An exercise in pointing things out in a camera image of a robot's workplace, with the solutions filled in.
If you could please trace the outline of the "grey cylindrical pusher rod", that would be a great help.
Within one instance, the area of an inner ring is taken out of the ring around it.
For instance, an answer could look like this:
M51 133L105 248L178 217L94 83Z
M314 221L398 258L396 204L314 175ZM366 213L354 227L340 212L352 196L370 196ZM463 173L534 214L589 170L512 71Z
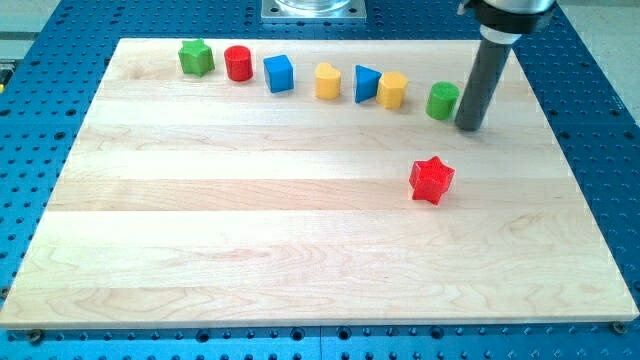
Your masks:
M488 39L480 42L454 119L460 130L472 132L481 128L511 49L511 44Z

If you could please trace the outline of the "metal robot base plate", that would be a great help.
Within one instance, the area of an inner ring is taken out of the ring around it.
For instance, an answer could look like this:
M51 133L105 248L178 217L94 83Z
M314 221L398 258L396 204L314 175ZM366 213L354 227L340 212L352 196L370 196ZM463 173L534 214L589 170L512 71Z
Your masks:
M365 0L262 0L261 19L267 23L364 21Z

